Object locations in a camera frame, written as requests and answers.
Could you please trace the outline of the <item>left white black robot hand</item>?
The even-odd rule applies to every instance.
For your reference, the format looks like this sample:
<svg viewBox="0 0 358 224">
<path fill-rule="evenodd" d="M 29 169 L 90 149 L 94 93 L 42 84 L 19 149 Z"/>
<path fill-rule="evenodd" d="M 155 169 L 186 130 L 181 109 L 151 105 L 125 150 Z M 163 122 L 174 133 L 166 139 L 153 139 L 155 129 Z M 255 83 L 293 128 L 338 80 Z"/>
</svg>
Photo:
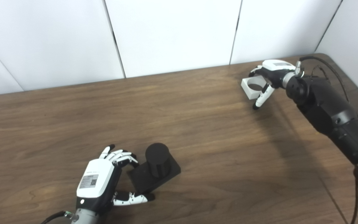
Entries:
<svg viewBox="0 0 358 224">
<path fill-rule="evenodd" d="M 123 207 L 155 200 L 154 194 L 116 190 L 122 169 L 139 166 L 137 156 L 115 145 L 105 147 L 98 158 L 92 159 L 76 190 L 76 209 L 85 209 L 102 215 L 113 206 Z"/>
</svg>

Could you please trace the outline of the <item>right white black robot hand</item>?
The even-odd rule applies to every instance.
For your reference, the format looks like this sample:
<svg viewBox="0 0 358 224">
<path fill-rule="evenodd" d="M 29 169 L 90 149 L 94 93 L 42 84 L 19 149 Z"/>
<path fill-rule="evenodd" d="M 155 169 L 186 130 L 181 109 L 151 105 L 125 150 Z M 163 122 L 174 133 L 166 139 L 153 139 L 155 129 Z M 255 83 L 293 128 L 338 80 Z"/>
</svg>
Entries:
<svg viewBox="0 0 358 224">
<path fill-rule="evenodd" d="M 260 75 L 266 80 L 260 95 L 253 104 L 258 110 L 277 88 L 286 89 L 288 81 L 295 75 L 296 67 L 286 61 L 270 59 L 250 71 L 248 77 Z"/>
</svg>

